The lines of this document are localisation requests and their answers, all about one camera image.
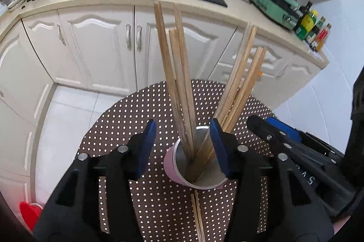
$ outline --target white tile floor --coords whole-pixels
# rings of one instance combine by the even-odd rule
[[[36,201],[44,205],[72,163],[83,136],[119,96],[58,86],[41,132],[36,169]]]

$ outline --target cup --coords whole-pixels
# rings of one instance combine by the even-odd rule
[[[199,144],[202,143],[205,134],[208,131],[208,126],[199,126],[196,128],[197,142]],[[180,143],[181,140],[178,139],[164,156],[163,167],[170,180],[194,189],[222,189],[223,184],[228,179],[221,172],[217,158],[214,158],[211,163],[206,166],[204,173],[194,183],[188,182],[183,177],[186,172],[187,161]]]

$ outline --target countertop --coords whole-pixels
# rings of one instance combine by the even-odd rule
[[[224,0],[228,6],[227,8],[201,0],[35,0],[24,3],[13,12],[8,11],[0,17],[0,41],[19,19],[41,12],[74,6],[102,4],[152,6],[156,1],[161,1],[164,8],[172,8],[174,3],[178,3],[184,12],[203,15],[243,28],[247,27],[248,23],[252,23],[258,27],[258,34],[297,52],[319,68],[323,69],[329,63],[324,53],[312,52],[307,44],[300,41],[293,32],[289,32],[273,23],[255,6],[244,0]]]

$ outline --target green appliance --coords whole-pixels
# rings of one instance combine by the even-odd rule
[[[270,19],[292,30],[300,19],[297,0],[250,0]]]

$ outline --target round table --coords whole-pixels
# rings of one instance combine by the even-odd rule
[[[198,126],[209,124],[224,87],[224,84],[218,82],[192,80]],[[247,130],[246,120],[252,114],[262,118],[273,115],[265,105],[250,96],[233,133],[240,143],[268,155],[268,144]],[[108,154],[119,145],[127,144],[133,134],[142,132],[149,119],[154,119],[157,123],[154,148],[144,175],[139,181],[130,181],[135,213],[143,238],[148,242],[197,241],[190,198],[193,190],[172,182],[163,170],[164,155],[178,139],[165,82],[131,94],[105,111],[83,138],[77,154],[86,152],[91,157]],[[203,229],[208,242],[223,241],[234,203],[236,183],[228,181],[223,189],[198,191]],[[105,178],[100,178],[101,229],[108,232],[105,192]],[[260,232],[265,230],[266,202],[266,179],[262,178]]]

